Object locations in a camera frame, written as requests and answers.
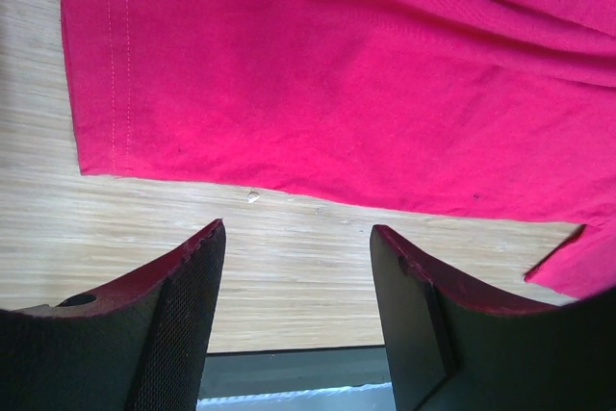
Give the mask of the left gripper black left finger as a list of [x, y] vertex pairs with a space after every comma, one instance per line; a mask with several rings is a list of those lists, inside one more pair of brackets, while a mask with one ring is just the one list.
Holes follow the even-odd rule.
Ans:
[[194, 410], [225, 248], [216, 219], [57, 306], [2, 311], [2, 409]]

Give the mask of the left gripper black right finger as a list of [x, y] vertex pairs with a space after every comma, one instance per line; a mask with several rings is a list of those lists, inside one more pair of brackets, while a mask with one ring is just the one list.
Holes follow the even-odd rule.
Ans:
[[563, 305], [503, 291], [393, 229], [371, 234], [399, 410], [611, 410], [615, 293]]

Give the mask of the magenta pink t shirt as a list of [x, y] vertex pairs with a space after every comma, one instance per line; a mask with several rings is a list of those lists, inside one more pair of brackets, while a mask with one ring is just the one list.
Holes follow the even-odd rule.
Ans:
[[61, 0], [85, 175], [580, 233], [526, 275], [615, 282], [615, 0]]

